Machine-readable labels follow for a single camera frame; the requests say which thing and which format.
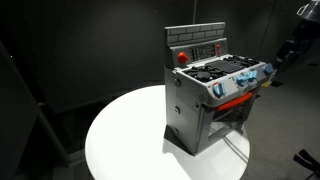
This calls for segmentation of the grey toy stove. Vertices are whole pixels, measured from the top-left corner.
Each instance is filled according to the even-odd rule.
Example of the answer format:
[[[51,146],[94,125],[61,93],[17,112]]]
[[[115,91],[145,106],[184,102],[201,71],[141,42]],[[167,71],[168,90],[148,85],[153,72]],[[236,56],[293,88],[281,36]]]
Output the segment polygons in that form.
[[[270,83],[276,74],[266,75],[266,64],[249,57],[232,55],[224,37],[223,22],[171,26],[165,29],[165,98],[166,123],[182,146],[197,155],[242,127],[248,119],[259,89]],[[185,52],[189,60],[178,62]],[[258,72],[253,82],[241,87],[236,78],[248,71]],[[226,94],[220,98],[213,85],[223,83]],[[232,108],[216,108],[248,92],[247,101]]]

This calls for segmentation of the blue middle front knob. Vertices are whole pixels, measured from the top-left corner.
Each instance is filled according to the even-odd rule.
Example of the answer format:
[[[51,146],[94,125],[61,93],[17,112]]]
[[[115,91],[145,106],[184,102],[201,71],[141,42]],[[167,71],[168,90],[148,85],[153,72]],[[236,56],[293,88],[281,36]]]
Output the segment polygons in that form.
[[[239,86],[243,87],[247,85],[249,82],[253,82],[257,78],[258,72],[256,70],[254,71],[248,71],[243,75],[239,75],[236,78],[236,82]]]

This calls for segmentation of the round white table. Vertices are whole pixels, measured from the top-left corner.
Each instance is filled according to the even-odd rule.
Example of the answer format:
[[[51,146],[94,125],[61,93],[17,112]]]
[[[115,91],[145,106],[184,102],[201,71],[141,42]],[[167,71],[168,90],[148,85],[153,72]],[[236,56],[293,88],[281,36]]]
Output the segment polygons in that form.
[[[85,159],[95,180],[240,180],[249,164],[245,129],[192,156],[166,130],[165,88],[140,88],[108,104],[94,119]]]

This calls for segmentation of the blue left front knob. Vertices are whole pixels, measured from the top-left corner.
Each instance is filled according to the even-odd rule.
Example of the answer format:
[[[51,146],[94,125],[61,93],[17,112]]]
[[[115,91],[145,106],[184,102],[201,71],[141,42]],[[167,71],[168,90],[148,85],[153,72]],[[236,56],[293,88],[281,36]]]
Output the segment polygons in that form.
[[[213,85],[213,93],[218,98],[224,96],[226,94],[224,84],[223,83],[215,83]]]

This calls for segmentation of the blue right front knob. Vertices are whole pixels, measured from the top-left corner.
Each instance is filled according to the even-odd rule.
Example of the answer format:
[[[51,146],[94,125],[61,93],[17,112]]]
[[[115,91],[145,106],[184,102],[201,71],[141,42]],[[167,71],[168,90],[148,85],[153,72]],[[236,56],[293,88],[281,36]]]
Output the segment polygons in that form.
[[[273,73],[274,69],[273,69],[273,66],[271,64],[266,64],[262,67],[262,70],[263,72],[266,74],[266,75],[270,75]]]

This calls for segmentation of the blue knob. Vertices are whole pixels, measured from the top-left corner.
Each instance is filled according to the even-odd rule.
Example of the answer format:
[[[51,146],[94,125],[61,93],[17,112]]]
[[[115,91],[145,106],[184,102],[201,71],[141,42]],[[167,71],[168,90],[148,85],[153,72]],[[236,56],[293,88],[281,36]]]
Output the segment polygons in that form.
[[[215,83],[213,85],[213,93],[218,98],[224,96],[226,94],[224,84],[223,83]]]
[[[262,70],[263,72],[266,74],[266,75],[270,75],[273,73],[274,69],[273,69],[273,66],[271,64],[266,64],[262,67]]]
[[[243,75],[239,75],[236,78],[236,82],[239,86],[243,87],[247,85],[249,82],[253,82],[257,78],[258,72],[256,70],[254,71],[248,71]]]

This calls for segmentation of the red round stove knob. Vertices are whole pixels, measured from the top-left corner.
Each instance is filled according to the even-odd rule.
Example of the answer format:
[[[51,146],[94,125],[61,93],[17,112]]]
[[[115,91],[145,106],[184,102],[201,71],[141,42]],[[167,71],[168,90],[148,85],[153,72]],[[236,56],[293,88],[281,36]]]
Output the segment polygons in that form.
[[[186,63],[188,60],[189,60],[189,57],[185,52],[180,52],[178,54],[178,62],[179,63]]]

